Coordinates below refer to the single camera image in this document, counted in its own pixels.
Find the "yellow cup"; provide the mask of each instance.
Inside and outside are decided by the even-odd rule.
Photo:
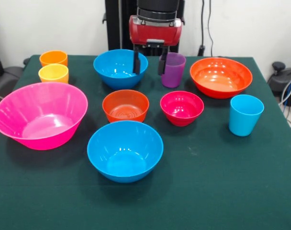
[[[44,66],[39,70],[38,75],[42,82],[69,82],[69,69],[62,64],[50,64]]]

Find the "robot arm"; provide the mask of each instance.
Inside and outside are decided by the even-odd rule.
[[[134,44],[134,73],[140,73],[139,46],[163,49],[158,74],[165,73],[169,46],[179,42],[184,3],[184,0],[137,0],[137,15],[132,15],[129,20],[130,38]]]

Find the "red bowl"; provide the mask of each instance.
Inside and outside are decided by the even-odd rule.
[[[222,57],[196,61],[190,68],[190,75],[202,93],[216,99],[234,97],[253,80],[252,73],[246,66]]]
[[[186,91],[173,91],[164,95],[160,107],[175,126],[187,126],[204,110],[204,103],[197,95]]]

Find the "white wall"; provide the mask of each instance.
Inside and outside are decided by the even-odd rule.
[[[207,23],[206,1],[204,22]],[[4,66],[49,49],[97,55],[108,49],[104,0],[0,0],[0,57]],[[210,29],[215,56],[254,57],[265,78],[271,63],[291,67],[291,0],[212,0]],[[201,0],[186,0],[180,52],[201,44]],[[205,33],[205,54],[210,40]]]
[[[3,65],[50,49],[98,55],[108,49],[104,0],[0,0]]]
[[[208,18],[208,2],[204,21]],[[180,52],[195,55],[201,44],[201,0],[186,0]],[[291,67],[291,0],[212,0],[210,31],[214,56],[254,57],[262,74],[272,74],[271,64]],[[206,31],[205,55],[211,42]]]

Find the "purple cup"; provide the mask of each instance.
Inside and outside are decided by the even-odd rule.
[[[168,88],[178,87],[185,69],[186,58],[182,54],[168,53],[165,74],[161,75],[161,83]]]

